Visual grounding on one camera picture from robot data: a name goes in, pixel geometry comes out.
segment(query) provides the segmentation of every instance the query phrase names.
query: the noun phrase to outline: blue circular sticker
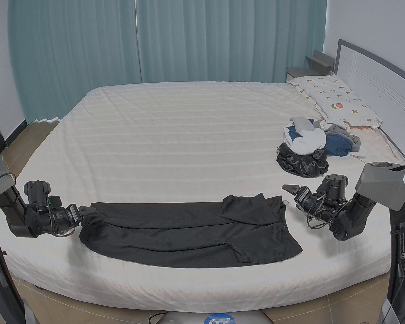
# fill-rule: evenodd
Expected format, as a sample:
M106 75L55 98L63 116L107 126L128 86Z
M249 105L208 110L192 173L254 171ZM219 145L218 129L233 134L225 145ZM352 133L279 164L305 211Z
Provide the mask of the blue circular sticker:
M236 324L236 322L227 313L214 313L205 319L204 324Z

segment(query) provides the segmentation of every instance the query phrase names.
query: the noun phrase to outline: floor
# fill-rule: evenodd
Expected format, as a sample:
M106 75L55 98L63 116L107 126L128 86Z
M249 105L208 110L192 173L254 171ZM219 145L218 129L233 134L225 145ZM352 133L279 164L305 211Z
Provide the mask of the floor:
M56 125L57 122L32 123L3 151L2 155L13 173L19 175L32 153ZM37 289L17 277L13 279L40 324L148 324L151 315L161 312L93 305ZM384 274L316 300L269 308L264 312L275 324L374 324L378 321L388 281L388 274Z

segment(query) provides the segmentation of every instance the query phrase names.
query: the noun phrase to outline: fitted sheet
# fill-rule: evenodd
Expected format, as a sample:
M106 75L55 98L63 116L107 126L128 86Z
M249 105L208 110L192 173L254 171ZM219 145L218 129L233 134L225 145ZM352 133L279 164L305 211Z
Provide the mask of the fitted sheet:
M222 313L289 305L375 277L390 267L387 208L377 204L364 232L337 241L314 231L284 184L313 191L323 177L303 179L276 162L283 127L292 116L318 118L290 84L151 83L97 88L66 115L18 176L51 184L64 205L92 202L220 201L228 195L289 201L286 223L303 252L286 261L218 269L181 269L121 261L79 241L45 234L16 238L0 210L0 244L17 277L100 305ZM379 130L352 129L368 162L397 159ZM329 156L328 174L349 177L354 193L364 163Z

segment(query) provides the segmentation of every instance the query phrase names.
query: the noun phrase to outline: curtain fold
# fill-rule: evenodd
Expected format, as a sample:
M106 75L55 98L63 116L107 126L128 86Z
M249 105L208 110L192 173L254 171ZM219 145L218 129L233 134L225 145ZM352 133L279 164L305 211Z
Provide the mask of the curtain fold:
M27 122L62 118L99 86L141 83L135 0L9 0Z
M326 0L136 0L142 82L284 82L322 51Z

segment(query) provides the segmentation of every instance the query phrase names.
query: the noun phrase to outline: headboard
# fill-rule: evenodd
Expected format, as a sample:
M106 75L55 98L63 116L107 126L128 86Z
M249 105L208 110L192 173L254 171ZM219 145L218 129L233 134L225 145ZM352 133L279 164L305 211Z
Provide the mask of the headboard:
M380 129L405 157L405 71L339 40L334 72L383 120Z

